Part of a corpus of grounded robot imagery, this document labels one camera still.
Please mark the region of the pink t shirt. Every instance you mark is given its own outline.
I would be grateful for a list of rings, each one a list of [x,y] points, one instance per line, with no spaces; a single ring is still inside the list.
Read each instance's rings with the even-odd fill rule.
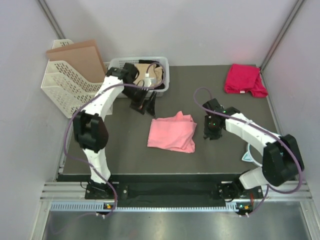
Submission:
[[[197,123],[190,114],[179,111],[175,116],[151,121],[147,146],[174,152],[191,154],[196,145],[193,136]]]

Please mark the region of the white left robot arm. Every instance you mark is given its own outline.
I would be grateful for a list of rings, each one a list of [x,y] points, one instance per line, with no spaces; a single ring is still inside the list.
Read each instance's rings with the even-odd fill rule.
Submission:
[[[130,99],[131,109],[142,115],[148,113],[155,117],[157,93],[154,89],[161,84],[150,73],[152,67],[159,65],[159,62],[154,61],[147,66],[145,72],[140,72],[131,63],[125,63],[122,68],[110,67],[94,98],[75,112],[72,119],[74,138],[85,153],[91,172],[86,199],[110,199],[116,195],[113,185],[108,182],[111,172],[107,165],[105,147],[109,133],[104,120],[119,94]]]

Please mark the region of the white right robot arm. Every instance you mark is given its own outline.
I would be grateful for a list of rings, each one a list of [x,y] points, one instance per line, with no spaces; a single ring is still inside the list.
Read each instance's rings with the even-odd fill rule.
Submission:
[[[218,140],[222,130],[240,137],[262,156],[261,166],[246,171],[233,183],[233,192],[245,198],[253,188],[263,185],[278,187],[305,169],[295,137],[273,133],[248,119],[234,107],[224,108],[213,98],[202,105],[206,112],[204,138]]]

